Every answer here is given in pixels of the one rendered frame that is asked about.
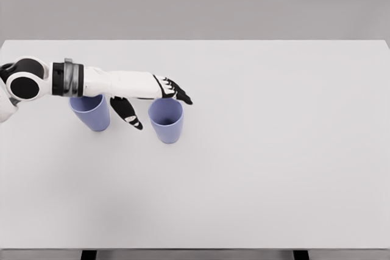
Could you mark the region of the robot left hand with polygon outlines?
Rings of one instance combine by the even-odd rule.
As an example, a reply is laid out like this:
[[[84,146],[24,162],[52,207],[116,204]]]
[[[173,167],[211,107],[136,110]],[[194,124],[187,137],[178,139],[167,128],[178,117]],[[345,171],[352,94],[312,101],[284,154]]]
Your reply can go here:
[[[129,99],[176,99],[187,105],[193,101],[187,93],[173,80],[149,72],[112,71],[107,73],[107,93],[110,105],[115,113],[126,123],[138,130],[143,125],[135,113]]]

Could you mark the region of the lavender plastic cup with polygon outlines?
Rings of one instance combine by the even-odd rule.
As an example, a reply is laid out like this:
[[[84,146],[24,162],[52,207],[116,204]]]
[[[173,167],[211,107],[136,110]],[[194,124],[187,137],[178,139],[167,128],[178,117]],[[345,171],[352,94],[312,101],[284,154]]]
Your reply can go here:
[[[71,97],[69,107],[94,132],[102,132],[110,125],[110,112],[104,95]]]
[[[180,138],[183,128],[184,110],[175,99],[156,99],[148,109],[148,117],[160,141],[173,144]]]

